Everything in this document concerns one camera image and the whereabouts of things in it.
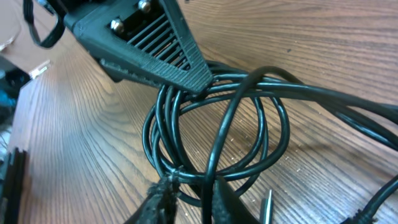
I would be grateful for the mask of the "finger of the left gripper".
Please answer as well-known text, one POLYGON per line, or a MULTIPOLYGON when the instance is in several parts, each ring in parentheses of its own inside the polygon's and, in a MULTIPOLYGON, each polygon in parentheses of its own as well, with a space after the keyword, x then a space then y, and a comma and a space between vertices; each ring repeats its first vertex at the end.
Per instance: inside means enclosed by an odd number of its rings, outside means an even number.
POLYGON ((213 79, 177 1, 81 2, 64 23, 115 82, 200 93, 213 79))

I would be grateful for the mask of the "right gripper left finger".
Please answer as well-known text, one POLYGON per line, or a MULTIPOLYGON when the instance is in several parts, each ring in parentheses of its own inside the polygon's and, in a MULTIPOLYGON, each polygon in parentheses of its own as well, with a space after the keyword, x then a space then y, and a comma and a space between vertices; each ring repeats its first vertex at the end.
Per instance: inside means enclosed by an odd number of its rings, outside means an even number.
POLYGON ((141 206, 124 224, 174 224, 180 183, 173 175, 165 175, 147 190, 141 206))

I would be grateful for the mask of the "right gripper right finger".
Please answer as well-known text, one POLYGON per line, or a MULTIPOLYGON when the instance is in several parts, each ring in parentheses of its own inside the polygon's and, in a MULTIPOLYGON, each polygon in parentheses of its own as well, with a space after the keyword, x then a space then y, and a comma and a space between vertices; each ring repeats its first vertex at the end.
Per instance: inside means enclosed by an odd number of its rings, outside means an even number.
POLYGON ((211 212, 215 224, 259 224, 223 177, 215 180, 211 212))

